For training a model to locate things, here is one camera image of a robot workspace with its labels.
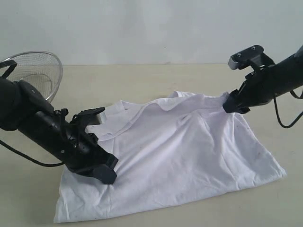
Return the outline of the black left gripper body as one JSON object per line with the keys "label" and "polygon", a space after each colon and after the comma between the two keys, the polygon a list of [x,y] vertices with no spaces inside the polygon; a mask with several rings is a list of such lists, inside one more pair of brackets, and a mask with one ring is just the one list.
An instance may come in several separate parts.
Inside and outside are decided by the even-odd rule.
{"label": "black left gripper body", "polygon": [[57,166],[65,165],[78,175],[111,175],[111,154],[98,145],[94,133],[86,133],[76,124],[61,122],[58,126]]}

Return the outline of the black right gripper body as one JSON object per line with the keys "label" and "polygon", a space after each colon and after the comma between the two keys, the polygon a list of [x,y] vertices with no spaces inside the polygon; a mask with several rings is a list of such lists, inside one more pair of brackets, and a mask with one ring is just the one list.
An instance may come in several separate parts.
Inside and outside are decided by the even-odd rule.
{"label": "black right gripper body", "polygon": [[279,72],[267,68],[250,75],[238,89],[239,107],[266,105],[279,96]]}

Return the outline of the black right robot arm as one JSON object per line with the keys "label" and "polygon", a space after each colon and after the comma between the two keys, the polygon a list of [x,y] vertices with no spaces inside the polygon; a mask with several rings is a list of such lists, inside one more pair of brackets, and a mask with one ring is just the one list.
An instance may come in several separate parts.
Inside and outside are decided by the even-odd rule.
{"label": "black right robot arm", "polygon": [[260,45],[253,45],[235,53],[229,59],[232,70],[252,67],[239,89],[232,91],[223,108],[227,113],[245,114],[251,107],[266,105],[274,97],[303,85],[303,50],[299,49],[278,64],[264,53]]}

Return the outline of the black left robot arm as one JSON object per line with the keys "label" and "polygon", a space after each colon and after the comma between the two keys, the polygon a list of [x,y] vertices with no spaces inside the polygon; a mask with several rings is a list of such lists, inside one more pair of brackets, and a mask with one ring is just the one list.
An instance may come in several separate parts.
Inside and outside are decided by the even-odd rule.
{"label": "black left robot arm", "polygon": [[0,64],[1,68],[6,69],[0,77],[0,128],[5,131],[18,130],[56,157],[59,163],[42,163],[3,141],[0,144],[39,166],[65,165],[72,173],[98,179],[103,184],[113,184],[117,178],[114,168],[118,159],[98,145],[94,133],[85,132],[86,127],[105,108],[81,111],[67,122],[68,109],[55,110],[28,82],[7,79],[16,66],[14,60]]}

